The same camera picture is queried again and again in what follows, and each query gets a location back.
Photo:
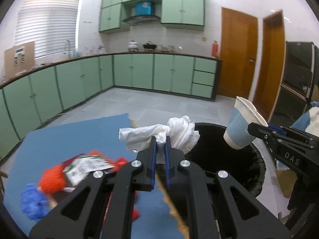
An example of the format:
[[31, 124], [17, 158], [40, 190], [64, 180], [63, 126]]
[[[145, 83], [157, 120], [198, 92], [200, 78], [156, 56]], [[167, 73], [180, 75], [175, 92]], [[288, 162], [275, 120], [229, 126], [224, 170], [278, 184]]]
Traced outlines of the green upper kitchen cabinets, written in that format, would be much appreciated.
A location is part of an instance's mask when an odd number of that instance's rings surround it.
[[102, 0], [99, 32], [128, 31], [122, 21], [136, 15], [156, 15], [166, 28], [204, 30], [205, 0]]

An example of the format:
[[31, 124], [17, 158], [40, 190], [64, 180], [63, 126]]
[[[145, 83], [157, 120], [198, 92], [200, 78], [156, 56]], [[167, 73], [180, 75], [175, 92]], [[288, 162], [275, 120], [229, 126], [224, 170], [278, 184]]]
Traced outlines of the crushed paper cup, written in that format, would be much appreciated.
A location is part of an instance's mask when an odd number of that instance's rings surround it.
[[248, 132], [248, 125], [252, 122], [268, 127], [268, 123], [258, 113], [254, 104], [243, 97], [237, 96], [230, 120], [223, 135], [225, 142], [236, 150], [249, 145], [255, 140], [255, 137]]

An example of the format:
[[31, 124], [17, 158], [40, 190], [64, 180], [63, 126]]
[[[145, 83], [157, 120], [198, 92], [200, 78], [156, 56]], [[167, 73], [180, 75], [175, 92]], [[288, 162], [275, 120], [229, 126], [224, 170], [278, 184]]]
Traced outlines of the green milk carton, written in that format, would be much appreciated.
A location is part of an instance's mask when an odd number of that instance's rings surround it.
[[82, 182], [92, 171], [114, 169], [115, 165], [101, 155], [80, 155], [63, 169], [73, 187]]

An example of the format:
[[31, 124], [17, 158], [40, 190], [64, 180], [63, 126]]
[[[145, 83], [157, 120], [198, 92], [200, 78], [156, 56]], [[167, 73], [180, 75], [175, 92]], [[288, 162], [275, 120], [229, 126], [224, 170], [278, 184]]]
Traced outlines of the chrome kitchen faucet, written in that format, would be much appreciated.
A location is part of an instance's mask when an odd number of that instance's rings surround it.
[[64, 43], [64, 51], [63, 53], [66, 55], [70, 55], [70, 49], [71, 49], [71, 43], [70, 43], [70, 40], [66, 40], [65, 43]]

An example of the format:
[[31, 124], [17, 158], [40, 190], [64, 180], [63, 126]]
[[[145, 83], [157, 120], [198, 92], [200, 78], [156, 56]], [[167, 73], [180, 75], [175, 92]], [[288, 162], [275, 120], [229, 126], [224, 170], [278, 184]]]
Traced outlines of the black trash bin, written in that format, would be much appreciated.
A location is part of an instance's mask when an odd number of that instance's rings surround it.
[[[260, 195], [264, 182], [266, 164], [253, 144], [235, 150], [223, 138], [226, 127], [212, 123], [196, 123], [200, 139], [185, 158], [198, 164], [202, 170], [217, 173], [227, 171], [253, 197]], [[178, 191], [168, 190], [165, 165], [158, 164], [156, 172], [160, 180], [160, 190], [164, 202], [169, 207], [170, 215], [177, 221], [178, 230], [183, 238], [189, 238], [187, 200]], [[213, 207], [216, 211], [218, 226], [222, 238], [256, 238], [261, 232], [258, 210], [236, 188], [230, 188], [230, 195], [235, 201], [232, 208], [226, 201], [219, 185], [214, 187]]]

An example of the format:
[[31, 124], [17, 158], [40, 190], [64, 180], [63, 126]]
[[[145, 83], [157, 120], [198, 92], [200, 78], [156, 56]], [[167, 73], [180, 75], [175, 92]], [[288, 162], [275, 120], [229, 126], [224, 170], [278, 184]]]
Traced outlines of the red plastic bag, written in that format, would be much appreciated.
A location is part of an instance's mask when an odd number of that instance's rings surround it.
[[[122, 182], [129, 189], [131, 189], [130, 183], [132, 181], [132, 173], [130, 172], [130, 169], [129, 170], [121, 170], [121, 168], [128, 163], [129, 163], [129, 161], [126, 158], [124, 158], [124, 157], [118, 158], [114, 162], [115, 168], [114, 168], [113, 172], [117, 172], [117, 173], [119, 172], [119, 175], [116, 175], [119, 178], [119, 180], [116, 181], [116, 186], [120, 182]], [[133, 221], [136, 220], [138, 217], [140, 217], [139, 211], [137, 211], [134, 207], [135, 200], [136, 200], [137, 196], [138, 196], [138, 193], [134, 192], [134, 195], [132, 196], [132, 202], [131, 202], [133, 204], [133, 209], [132, 209], [132, 220]]]

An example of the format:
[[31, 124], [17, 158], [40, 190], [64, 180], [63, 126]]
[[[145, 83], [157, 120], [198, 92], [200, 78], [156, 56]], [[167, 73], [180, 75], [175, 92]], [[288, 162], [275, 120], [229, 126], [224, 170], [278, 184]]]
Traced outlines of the black cabinet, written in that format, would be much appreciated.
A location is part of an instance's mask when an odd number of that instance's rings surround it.
[[318, 47], [313, 42], [286, 42], [283, 77], [270, 123], [291, 126], [309, 109], [317, 84]]

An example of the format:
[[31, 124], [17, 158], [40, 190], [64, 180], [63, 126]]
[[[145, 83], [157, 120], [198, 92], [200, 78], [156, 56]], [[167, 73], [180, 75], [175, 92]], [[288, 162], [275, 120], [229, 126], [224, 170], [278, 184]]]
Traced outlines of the brown wooden door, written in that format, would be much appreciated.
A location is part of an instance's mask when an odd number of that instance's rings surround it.
[[258, 19], [222, 8], [222, 68], [218, 93], [248, 98], [254, 77], [258, 46]]

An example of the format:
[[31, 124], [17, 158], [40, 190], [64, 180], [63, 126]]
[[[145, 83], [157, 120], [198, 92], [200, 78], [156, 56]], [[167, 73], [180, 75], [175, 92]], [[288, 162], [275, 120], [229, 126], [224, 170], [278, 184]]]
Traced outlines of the blue plastic bag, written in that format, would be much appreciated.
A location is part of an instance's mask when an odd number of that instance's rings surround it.
[[31, 183], [21, 193], [21, 210], [29, 219], [39, 221], [50, 211], [50, 202], [46, 195]]

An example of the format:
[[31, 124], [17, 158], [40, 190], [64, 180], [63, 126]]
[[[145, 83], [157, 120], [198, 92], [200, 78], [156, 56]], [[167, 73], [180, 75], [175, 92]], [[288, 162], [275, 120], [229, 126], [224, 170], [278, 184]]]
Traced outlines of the red thermos bottle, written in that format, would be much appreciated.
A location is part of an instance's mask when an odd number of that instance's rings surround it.
[[218, 53], [219, 53], [219, 44], [218, 42], [215, 40], [213, 43], [212, 43], [212, 49], [211, 49], [211, 56], [216, 58], [218, 57]]

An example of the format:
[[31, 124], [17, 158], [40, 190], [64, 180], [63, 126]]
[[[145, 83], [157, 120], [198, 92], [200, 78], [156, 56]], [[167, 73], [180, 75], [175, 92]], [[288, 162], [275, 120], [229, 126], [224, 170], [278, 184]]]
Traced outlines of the cardboard box on counter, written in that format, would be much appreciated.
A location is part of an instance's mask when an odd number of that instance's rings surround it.
[[22, 71], [35, 66], [35, 42], [16, 45], [4, 52], [4, 69], [6, 79], [16, 77]]

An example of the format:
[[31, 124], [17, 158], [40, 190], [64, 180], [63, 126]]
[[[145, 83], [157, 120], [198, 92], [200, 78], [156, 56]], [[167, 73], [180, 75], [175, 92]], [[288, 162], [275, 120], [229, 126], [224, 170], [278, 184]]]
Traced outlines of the green kitchen cabinets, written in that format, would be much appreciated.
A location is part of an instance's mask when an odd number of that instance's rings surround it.
[[59, 114], [114, 87], [214, 100], [222, 61], [164, 52], [86, 56], [42, 66], [1, 84], [1, 158]]
[[204, 30], [205, 0], [102, 0], [99, 32], [128, 31], [122, 21], [136, 15], [156, 15], [166, 28]]

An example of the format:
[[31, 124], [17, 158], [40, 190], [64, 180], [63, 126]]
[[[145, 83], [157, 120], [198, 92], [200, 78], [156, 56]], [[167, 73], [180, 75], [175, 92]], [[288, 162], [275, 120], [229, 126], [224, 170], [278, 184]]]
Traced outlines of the white window blind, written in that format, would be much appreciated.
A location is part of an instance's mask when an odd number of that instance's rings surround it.
[[18, 13], [15, 45], [35, 42], [35, 58], [62, 53], [68, 39], [77, 45], [80, 0], [23, 0]]

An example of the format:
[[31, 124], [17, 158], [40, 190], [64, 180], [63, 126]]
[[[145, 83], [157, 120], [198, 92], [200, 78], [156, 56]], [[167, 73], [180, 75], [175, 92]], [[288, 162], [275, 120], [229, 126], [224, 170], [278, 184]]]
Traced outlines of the white tissue paper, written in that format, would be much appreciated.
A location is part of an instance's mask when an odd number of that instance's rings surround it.
[[163, 147], [166, 138], [170, 138], [172, 148], [181, 150], [184, 154], [191, 151], [200, 139], [195, 123], [188, 116], [170, 118], [167, 124], [156, 124], [138, 128], [121, 128], [118, 138], [123, 140], [128, 150], [139, 152], [151, 144], [151, 138]]

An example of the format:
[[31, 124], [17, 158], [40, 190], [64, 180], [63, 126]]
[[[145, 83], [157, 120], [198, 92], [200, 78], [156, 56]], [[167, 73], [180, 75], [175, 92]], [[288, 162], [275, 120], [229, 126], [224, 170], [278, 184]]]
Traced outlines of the black wok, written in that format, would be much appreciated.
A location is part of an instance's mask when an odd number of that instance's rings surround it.
[[153, 42], [149, 41], [143, 44], [144, 51], [155, 51], [157, 48], [157, 45]]

